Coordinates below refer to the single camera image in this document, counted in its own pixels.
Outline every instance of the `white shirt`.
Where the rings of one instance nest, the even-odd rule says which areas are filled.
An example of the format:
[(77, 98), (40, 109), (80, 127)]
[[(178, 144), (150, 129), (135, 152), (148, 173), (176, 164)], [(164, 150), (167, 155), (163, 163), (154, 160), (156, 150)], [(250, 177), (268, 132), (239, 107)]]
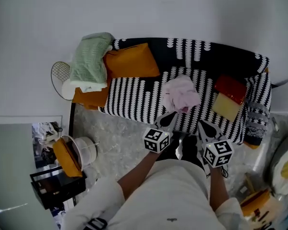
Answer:
[(83, 230), (97, 217), (108, 222), (108, 230), (250, 229), (235, 198), (214, 212), (208, 202), (205, 173), (181, 160), (156, 162), (127, 201), (115, 180), (99, 179), (66, 213), (61, 229)]

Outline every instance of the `gray marble floor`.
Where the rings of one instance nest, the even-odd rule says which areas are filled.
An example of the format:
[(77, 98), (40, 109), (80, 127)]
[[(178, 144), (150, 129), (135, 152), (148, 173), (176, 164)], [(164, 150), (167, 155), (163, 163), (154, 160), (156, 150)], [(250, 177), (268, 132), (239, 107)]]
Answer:
[[(288, 116), (275, 115), (275, 119), (281, 130), (276, 133), (271, 122), (259, 148), (253, 150), (246, 145), (234, 146), (235, 153), (228, 167), (229, 176), (226, 178), (226, 186), (231, 196), (234, 196), (242, 185), (245, 173), (259, 175), (258, 185), (266, 187), (262, 180), (264, 167), (288, 130)], [(76, 106), (73, 136), (87, 136), (99, 142), (96, 161), (84, 170), (88, 177), (87, 188), (100, 177), (112, 176), (119, 179), (139, 163), (147, 154), (142, 141), (146, 127), (146, 124), (86, 110), (81, 105)]]

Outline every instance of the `white bucket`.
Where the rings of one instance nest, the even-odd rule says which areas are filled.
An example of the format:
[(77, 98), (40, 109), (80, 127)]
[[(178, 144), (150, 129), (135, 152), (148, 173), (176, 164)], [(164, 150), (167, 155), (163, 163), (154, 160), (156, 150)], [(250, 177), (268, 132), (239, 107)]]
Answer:
[(97, 157), (96, 146), (90, 138), (80, 137), (74, 139), (71, 136), (67, 137), (73, 141), (72, 147), (78, 155), (78, 162), (81, 166), (81, 170), (95, 161)]

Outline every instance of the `pink cloth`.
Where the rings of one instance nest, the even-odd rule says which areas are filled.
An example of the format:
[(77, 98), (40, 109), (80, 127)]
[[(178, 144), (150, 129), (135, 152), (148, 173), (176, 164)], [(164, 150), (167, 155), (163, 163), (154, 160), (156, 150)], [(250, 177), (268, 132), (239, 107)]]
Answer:
[(168, 112), (187, 113), (192, 107), (201, 103), (201, 97), (194, 88), (190, 77), (179, 75), (163, 86), (162, 105)]

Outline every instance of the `black strap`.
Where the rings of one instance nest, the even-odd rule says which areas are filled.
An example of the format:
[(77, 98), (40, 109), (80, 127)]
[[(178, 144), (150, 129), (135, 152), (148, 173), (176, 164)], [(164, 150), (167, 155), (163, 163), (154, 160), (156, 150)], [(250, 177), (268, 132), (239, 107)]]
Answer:
[(103, 230), (107, 227), (108, 223), (102, 218), (94, 218), (90, 220), (84, 230)]

